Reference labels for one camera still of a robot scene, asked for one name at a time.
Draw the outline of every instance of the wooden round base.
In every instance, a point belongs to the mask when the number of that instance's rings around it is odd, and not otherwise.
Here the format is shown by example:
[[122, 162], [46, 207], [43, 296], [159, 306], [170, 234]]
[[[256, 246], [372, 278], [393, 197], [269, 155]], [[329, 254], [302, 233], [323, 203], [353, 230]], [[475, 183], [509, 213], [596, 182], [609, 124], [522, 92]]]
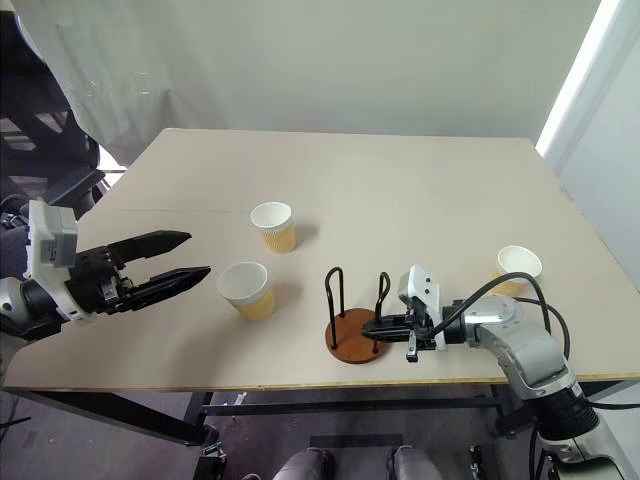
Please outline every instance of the wooden round base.
[[373, 340], [362, 336], [362, 326], [373, 320], [375, 313], [366, 308], [352, 308], [344, 312], [344, 317], [336, 315], [336, 340], [338, 348], [331, 348], [331, 323], [324, 331], [324, 341], [331, 355], [346, 363], [367, 363], [375, 360], [389, 349], [388, 343], [378, 342], [377, 352], [373, 352]]

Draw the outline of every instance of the table leg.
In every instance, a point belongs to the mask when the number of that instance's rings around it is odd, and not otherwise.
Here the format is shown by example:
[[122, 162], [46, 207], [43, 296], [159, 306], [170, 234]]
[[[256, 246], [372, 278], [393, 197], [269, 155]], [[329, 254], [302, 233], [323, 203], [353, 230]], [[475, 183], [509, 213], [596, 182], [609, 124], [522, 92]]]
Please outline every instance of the table leg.
[[201, 445], [207, 437], [208, 430], [203, 425], [206, 415], [203, 415], [200, 409], [202, 402], [208, 403], [211, 400], [210, 393], [195, 393], [187, 408], [185, 419], [180, 420], [114, 393], [10, 391], [66, 412], [171, 442], [189, 446]]

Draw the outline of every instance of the white wall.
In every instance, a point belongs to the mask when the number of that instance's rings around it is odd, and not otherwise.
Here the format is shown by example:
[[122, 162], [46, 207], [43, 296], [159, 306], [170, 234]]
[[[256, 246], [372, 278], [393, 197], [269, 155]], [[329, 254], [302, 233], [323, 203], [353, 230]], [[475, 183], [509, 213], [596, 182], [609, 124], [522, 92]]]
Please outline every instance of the white wall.
[[598, 0], [14, 4], [129, 164], [167, 126], [535, 140]]
[[640, 289], [640, 37], [637, 35], [588, 125], [575, 140], [559, 176]]

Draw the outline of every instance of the gray pants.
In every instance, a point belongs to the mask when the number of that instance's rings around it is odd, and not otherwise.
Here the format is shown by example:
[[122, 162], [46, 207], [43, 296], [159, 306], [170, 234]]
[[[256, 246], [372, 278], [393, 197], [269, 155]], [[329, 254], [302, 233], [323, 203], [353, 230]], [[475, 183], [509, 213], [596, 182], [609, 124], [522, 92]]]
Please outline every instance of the gray pants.
[[[410, 446], [396, 450], [393, 465], [396, 480], [442, 480], [427, 454]], [[291, 457], [273, 480], [327, 480], [323, 475], [322, 452], [309, 449]]]

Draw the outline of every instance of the white paper cup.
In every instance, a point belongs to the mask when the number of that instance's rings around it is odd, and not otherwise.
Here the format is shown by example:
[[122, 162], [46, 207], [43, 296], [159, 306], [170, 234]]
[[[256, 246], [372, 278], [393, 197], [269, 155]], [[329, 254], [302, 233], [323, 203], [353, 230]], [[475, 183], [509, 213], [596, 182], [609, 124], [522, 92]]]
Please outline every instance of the white paper cup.
[[275, 310], [269, 273], [264, 265], [234, 263], [220, 274], [216, 286], [218, 293], [249, 320], [262, 320]]
[[250, 218], [274, 252], [286, 253], [296, 247], [292, 210], [286, 203], [262, 203], [251, 211]]
[[[531, 250], [519, 245], [508, 245], [498, 252], [498, 276], [505, 273], [524, 272], [533, 278], [542, 273], [542, 262]], [[529, 282], [524, 278], [514, 278], [497, 285], [492, 292], [503, 295], [517, 296], [522, 293]]]

